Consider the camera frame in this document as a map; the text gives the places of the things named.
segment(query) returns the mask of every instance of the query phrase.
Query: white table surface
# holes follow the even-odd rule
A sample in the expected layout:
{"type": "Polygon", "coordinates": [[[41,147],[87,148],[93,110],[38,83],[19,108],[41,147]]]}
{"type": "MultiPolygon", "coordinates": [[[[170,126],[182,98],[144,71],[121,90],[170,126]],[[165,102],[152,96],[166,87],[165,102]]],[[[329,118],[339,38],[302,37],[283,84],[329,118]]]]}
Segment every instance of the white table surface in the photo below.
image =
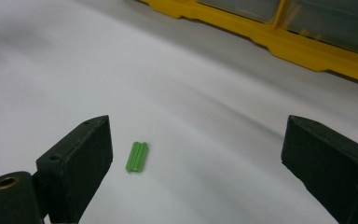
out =
{"type": "Polygon", "coordinates": [[[281,164],[286,121],[358,142],[358,84],[133,0],[0,0],[0,175],[101,115],[115,157],[80,223],[329,224],[281,164]]]}

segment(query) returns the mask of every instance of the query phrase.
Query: yellow plastic barrier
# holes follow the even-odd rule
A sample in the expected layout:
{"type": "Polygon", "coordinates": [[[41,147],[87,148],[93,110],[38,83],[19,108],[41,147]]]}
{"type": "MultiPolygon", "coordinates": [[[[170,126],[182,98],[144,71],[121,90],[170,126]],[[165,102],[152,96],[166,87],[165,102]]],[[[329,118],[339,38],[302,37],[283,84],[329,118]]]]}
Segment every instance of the yellow plastic barrier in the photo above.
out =
{"type": "Polygon", "coordinates": [[[281,0],[272,21],[253,21],[234,13],[198,3],[196,0],[140,0],[158,12],[176,19],[206,21],[266,46],[276,57],[299,64],[313,71],[335,71],[358,79],[358,53],[339,48],[318,38],[308,38],[307,30],[295,34],[283,28],[296,15],[287,16],[290,0],[281,0]]]}

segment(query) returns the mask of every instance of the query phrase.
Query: green block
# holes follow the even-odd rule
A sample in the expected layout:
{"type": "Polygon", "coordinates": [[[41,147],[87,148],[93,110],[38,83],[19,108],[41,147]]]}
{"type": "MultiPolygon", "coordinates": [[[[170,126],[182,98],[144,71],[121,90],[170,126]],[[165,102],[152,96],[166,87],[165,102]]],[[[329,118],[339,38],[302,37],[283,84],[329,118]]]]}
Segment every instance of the green block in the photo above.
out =
{"type": "Polygon", "coordinates": [[[134,142],[126,169],[129,172],[142,172],[149,147],[147,143],[134,142]]]}

